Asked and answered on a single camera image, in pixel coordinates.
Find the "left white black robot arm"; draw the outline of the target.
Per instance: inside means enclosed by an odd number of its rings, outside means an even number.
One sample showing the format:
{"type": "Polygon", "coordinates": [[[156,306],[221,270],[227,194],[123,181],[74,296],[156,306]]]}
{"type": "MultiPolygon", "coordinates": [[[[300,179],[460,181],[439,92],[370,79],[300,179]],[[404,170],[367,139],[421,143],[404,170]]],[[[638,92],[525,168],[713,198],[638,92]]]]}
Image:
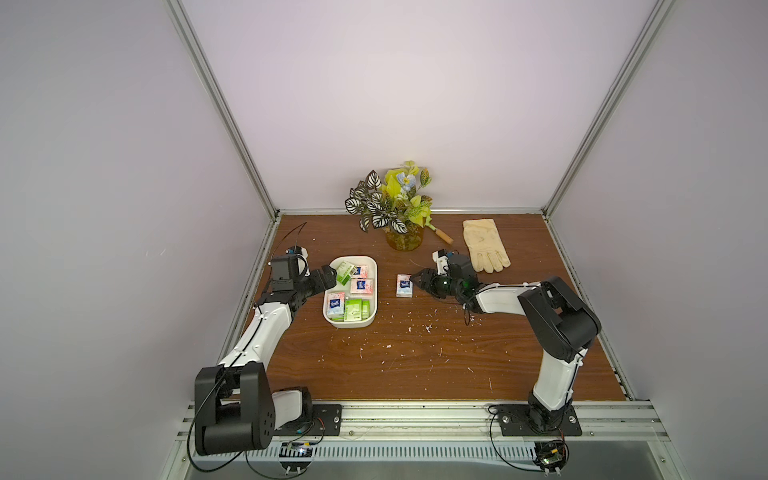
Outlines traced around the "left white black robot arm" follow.
{"type": "Polygon", "coordinates": [[[334,268],[311,270],[304,253],[271,260],[270,279],[253,306],[251,323],[229,354],[196,376],[191,435],[197,454],[262,450],[281,428],[313,422],[308,389],[275,392],[267,371],[299,309],[336,283],[334,268]]]}

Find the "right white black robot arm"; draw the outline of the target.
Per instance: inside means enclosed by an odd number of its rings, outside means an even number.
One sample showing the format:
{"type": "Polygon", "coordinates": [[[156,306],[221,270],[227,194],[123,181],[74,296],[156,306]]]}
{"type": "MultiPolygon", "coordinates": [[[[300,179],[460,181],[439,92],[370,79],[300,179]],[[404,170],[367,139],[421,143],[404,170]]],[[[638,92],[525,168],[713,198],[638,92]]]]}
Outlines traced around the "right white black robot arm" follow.
{"type": "Polygon", "coordinates": [[[482,283],[470,259],[433,253],[434,268],[411,276],[432,297],[454,298],[467,314],[512,314],[527,318],[543,349],[537,380],[527,403],[491,408],[504,436],[580,436],[573,392],[577,373],[601,332],[597,315],[558,276],[523,284],[482,283]]]}

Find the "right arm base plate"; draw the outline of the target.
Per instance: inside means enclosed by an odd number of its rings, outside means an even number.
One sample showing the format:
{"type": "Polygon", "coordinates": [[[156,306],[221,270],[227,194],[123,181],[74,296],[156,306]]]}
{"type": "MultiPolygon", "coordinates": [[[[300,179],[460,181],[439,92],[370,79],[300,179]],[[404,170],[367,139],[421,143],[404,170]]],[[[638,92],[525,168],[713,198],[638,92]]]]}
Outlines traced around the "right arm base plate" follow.
{"type": "Polygon", "coordinates": [[[572,403],[555,411],[528,404],[494,405],[497,422],[505,437],[578,437],[583,430],[572,403]]]}

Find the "right small circuit board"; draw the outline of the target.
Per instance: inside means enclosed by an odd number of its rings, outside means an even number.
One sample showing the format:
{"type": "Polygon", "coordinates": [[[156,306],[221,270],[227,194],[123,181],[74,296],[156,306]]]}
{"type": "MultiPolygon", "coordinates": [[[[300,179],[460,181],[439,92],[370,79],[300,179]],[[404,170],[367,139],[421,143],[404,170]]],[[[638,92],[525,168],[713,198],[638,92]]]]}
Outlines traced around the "right small circuit board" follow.
{"type": "Polygon", "coordinates": [[[560,475],[570,457],[567,443],[562,439],[534,444],[533,463],[546,475],[560,475]]]}

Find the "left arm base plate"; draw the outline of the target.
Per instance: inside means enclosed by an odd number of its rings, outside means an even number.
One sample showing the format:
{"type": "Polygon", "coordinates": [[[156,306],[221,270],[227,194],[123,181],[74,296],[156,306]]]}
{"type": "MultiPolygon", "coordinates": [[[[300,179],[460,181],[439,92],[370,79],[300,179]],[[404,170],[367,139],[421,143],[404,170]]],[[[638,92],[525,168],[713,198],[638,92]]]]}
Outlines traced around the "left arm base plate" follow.
{"type": "Polygon", "coordinates": [[[275,431],[280,437],[336,437],[340,435],[343,406],[341,404],[314,404],[306,419],[291,421],[275,431]]]}

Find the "pink Tempo tissue pack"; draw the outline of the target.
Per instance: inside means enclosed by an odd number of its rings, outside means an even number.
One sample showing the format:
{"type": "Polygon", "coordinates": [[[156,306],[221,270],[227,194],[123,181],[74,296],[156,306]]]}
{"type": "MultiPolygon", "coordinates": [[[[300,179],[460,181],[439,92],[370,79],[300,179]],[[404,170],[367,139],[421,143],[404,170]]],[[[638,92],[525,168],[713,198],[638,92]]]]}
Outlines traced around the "pink Tempo tissue pack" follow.
{"type": "Polygon", "coordinates": [[[413,296],[413,283],[408,274],[398,274],[396,282],[396,297],[411,298],[413,296]]]}

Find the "artificial plant in glass vase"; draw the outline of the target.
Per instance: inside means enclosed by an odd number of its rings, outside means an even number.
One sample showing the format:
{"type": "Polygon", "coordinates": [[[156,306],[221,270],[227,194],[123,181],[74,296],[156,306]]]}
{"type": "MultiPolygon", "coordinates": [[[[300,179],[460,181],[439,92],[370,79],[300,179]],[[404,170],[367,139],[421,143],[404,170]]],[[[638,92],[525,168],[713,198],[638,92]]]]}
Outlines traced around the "artificial plant in glass vase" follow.
{"type": "Polygon", "coordinates": [[[425,228],[433,227],[430,196],[422,190],[432,183],[427,168],[413,161],[380,175],[371,170],[349,191],[344,206],[359,217],[363,232],[383,230],[389,246],[397,251],[416,250],[425,228]]]}

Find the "white plastic storage box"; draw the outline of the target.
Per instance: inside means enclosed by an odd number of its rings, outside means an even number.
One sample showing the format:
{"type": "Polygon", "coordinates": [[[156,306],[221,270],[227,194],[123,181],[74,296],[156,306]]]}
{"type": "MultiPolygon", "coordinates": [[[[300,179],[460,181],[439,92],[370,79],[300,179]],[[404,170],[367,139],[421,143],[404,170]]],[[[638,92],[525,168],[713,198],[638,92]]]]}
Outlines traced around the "white plastic storage box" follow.
{"type": "Polygon", "coordinates": [[[323,316],[336,328],[363,328],[377,313],[377,263],[369,256],[341,256],[330,263],[336,285],[327,290],[323,316]]]}

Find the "cream work glove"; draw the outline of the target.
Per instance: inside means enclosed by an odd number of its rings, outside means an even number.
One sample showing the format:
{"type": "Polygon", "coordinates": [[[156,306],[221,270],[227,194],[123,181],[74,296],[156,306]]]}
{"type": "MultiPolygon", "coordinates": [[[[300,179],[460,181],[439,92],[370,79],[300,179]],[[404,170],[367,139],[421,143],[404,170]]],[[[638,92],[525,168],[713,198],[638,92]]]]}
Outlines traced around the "cream work glove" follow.
{"type": "Polygon", "coordinates": [[[465,220],[463,238],[476,272],[501,272],[511,265],[493,219],[465,220]]]}

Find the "aluminium front rail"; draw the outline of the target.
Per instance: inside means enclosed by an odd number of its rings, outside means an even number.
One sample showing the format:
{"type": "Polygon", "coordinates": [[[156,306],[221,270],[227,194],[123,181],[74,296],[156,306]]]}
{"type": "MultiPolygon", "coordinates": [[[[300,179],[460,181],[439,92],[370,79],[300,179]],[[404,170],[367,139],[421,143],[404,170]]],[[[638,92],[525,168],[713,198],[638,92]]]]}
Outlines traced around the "aluminium front rail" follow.
{"type": "MultiPolygon", "coordinates": [[[[542,441],[558,438],[505,437],[492,407],[484,401],[341,401],[339,436],[347,441],[542,441]]],[[[661,441],[670,439],[649,401],[576,401],[583,435],[572,441],[661,441]]]]}

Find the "blue pink Tempo pack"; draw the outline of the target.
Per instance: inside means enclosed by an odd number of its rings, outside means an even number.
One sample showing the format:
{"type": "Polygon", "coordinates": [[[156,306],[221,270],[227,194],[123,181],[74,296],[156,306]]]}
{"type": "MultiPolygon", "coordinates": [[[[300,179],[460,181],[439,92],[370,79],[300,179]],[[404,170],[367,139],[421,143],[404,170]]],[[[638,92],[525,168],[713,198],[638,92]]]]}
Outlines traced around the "blue pink Tempo pack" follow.
{"type": "Polygon", "coordinates": [[[331,292],[327,294],[327,298],[325,300],[325,315],[328,320],[344,320],[345,300],[346,294],[344,292],[331,292]]]}

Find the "green tissue pack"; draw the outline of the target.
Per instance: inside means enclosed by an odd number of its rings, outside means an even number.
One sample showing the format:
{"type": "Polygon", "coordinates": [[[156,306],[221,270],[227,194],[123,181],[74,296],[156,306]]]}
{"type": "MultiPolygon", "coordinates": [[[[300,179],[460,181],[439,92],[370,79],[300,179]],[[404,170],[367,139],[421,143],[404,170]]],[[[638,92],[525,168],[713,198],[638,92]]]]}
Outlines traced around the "green tissue pack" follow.
{"type": "Polygon", "coordinates": [[[363,300],[350,298],[345,301],[343,320],[347,322],[360,322],[362,320],[363,300]]]}
{"type": "Polygon", "coordinates": [[[369,300],[361,301],[361,319],[363,321],[368,320],[371,316],[371,308],[369,300]]]}
{"type": "Polygon", "coordinates": [[[335,270],[336,270],[337,282],[342,286],[346,286],[351,280],[356,270],[356,266],[353,263],[350,263],[348,261],[341,261],[335,267],[335,270]]]}

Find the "small circuit board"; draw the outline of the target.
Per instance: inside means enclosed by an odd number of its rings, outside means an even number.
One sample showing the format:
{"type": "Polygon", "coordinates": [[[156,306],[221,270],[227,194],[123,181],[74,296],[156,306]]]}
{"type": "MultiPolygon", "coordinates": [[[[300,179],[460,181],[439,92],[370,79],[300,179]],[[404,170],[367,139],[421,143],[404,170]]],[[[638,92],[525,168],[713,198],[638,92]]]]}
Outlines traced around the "small circuit board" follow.
{"type": "Polygon", "coordinates": [[[284,442],[281,444],[278,461],[287,477],[299,476],[306,472],[314,457],[316,444],[312,442],[284,442]]]}
{"type": "Polygon", "coordinates": [[[562,439],[534,444],[533,463],[546,475],[560,475],[570,457],[567,443],[562,439]]]}

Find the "wooden handled tool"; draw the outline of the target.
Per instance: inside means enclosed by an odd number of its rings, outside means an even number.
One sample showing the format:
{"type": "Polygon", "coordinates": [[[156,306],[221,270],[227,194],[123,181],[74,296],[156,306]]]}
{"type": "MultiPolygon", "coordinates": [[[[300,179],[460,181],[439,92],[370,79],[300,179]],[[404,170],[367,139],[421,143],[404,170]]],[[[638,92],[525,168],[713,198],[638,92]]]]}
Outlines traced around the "wooden handled tool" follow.
{"type": "Polygon", "coordinates": [[[447,245],[452,245],[454,243],[454,239],[451,236],[446,234],[443,230],[432,225],[431,223],[427,223],[426,227],[428,227],[432,232],[434,232],[435,235],[438,238],[440,238],[443,242],[445,242],[447,245]]]}

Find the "left small circuit board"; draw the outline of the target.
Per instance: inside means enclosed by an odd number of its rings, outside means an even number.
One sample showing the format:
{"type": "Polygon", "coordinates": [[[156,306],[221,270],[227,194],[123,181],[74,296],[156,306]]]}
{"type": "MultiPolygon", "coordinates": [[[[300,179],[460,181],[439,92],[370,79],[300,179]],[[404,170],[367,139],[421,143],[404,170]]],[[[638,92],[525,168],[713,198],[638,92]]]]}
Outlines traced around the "left small circuit board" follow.
{"type": "Polygon", "coordinates": [[[306,472],[314,457],[316,444],[312,442],[284,442],[281,444],[278,461],[287,477],[299,476],[306,472]]]}

